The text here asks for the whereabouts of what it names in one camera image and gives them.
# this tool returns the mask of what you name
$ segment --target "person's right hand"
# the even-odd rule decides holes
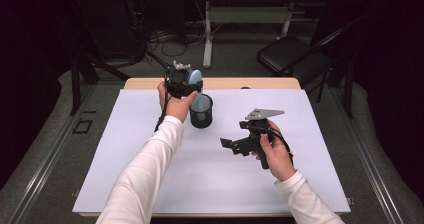
[[[272,129],[280,132],[280,129],[274,122],[268,120],[269,125]],[[278,138],[274,137],[272,143],[269,143],[268,134],[263,134],[260,139],[262,149],[266,154],[266,161],[269,165],[271,174],[276,177],[279,181],[285,181],[292,177],[296,173],[293,164],[291,163],[289,153],[283,142]],[[260,159],[258,153],[252,153],[256,156],[256,159]]]
[[[178,118],[182,123],[184,123],[187,114],[188,108],[191,103],[196,99],[198,92],[194,91],[189,96],[183,99],[178,99],[172,97],[169,93],[168,96],[165,96],[165,82],[162,81],[158,85],[159,91],[159,104],[163,110],[165,105],[165,100],[168,99],[168,106],[166,107],[166,115],[174,116]]]

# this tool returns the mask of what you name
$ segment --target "cable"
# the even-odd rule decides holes
[[[286,140],[284,140],[283,135],[281,135],[281,133],[278,130],[274,128],[270,128],[270,130],[267,130],[262,127],[255,127],[254,130],[259,131],[261,133],[267,133],[268,135],[273,135],[274,137],[277,137],[278,139],[280,139],[281,142],[283,142],[284,146],[286,147],[287,153],[289,154],[289,157],[290,157],[290,161],[293,164],[293,153],[291,153],[289,145],[287,144]]]
[[[165,83],[166,83],[166,80],[168,78],[167,76],[168,75],[165,73],[165,75],[164,75]],[[164,103],[163,103],[162,113],[161,113],[159,120],[158,120],[156,127],[155,127],[155,132],[159,129],[159,125],[163,122],[163,119],[165,119],[166,108],[168,107],[168,102],[169,102],[170,99],[171,99],[171,97],[168,98],[168,87],[165,85],[165,100],[164,100]]]
[[[195,2],[195,3],[196,3],[196,7],[197,7],[197,10],[198,10],[198,13],[199,13],[199,15],[201,17],[201,20],[202,20],[201,23],[204,23],[205,20],[204,20],[204,17],[202,15],[202,12],[200,11],[199,5],[198,5],[197,2]],[[184,40],[181,42],[184,45],[184,49],[180,53],[177,53],[177,54],[169,54],[169,53],[167,53],[165,51],[165,47],[166,47],[165,45],[166,45],[166,43],[168,43],[170,41],[160,41],[161,38],[175,37],[176,35],[167,35],[167,33],[165,33],[165,35],[159,36],[157,34],[158,32],[154,32],[155,33],[155,38],[154,39],[150,39],[150,43],[156,43],[157,44],[157,47],[159,46],[159,44],[162,44],[161,45],[161,52],[162,52],[162,54],[164,54],[165,56],[169,56],[169,57],[177,57],[177,56],[180,56],[180,55],[184,54],[187,51],[188,45],[199,44],[199,43],[201,43],[204,40],[204,38],[206,36],[206,33],[205,33],[205,31],[203,31],[203,35],[201,35],[201,32],[202,31],[199,31],[197,33],[197,35],[186,35],[185,38],[184,38]],[[187,37],[194,37],[194,39],[193,40],[187,40]]]

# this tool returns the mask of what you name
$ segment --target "chair leg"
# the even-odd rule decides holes
[[[352,114],[352,90],[353,90],[353,61],[347,63],[347,71],[345,78],[345,91],[343,95],[344,109],[350,119],[353,119]]]
[[[318,84],[318,85],[316,85],[316,86],[314,86],[311,90],[309,90],[308,92],[307,92],[307,94],[309,95],[309,94],[311,94],[313,91],[315,91],[315,89],[317,89],[319,86],[321,86],[321,82],[320,82],[320,84]]]
[[[71,66],[72,74],[72,110],[70,115],[73,116],[79,106],[81,105],[81,86],[80,86],[80,72],[78,68],[77,57],[74,57]]]
[[[321,102],[322,91],[324,90],[325,81],[327,80],[327,72],[328,72],[328,70],[325,71],[324,74],[322,74],[321,84],[320,84],[319,92],[318,92],[317,103]]]

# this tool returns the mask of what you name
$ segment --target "black wall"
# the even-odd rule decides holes
[[[0,187],[31,146],[60,95],[66,52],[41,0],[0,0]]]
[[[86,26],[86,39],[94,42],[100,57],[110,60],[140,55],[141,45],[132,29],[134,24],[125,0],[75,0],[73,4],[67,17]]]
[[[405,183],[424,200],[424,3],[371,0],[329,5],[315,37],[364,14],[355,81],[368,93],[377,138]]]

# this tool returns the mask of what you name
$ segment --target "white table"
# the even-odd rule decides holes
[[[292,89],[238,89],[270,82],[288,83]],[[134,82],[121,90],[73,212],[97,216],[112,186],[145,140],[153,133],[160,115],[156,90],[160,79]],[[290,216],[286,201],[273,186],[275,178],[254,157],[233,155],[220,138],[238,140],[248,131],[239,127],[254,108],[284,110],[270,118],[280,126],[294,153],[296,168],[336,213],[350,212],[340,181],[322,138],[308,98],[293,78],[205,78],[204,93],[213,99],[213,122],[205,129],[185,122],[185,137],[175,161],[165,175],[154,217],[261,217]],[[237,89],[208,89],[225,85]]]
[[[212,61],[211,22],[226,23],[281,23],[280,37],[287,35],[292,16],[293,3],[281,7],[211,7],[206,1],[206,43],[203,67],[210,68]]]

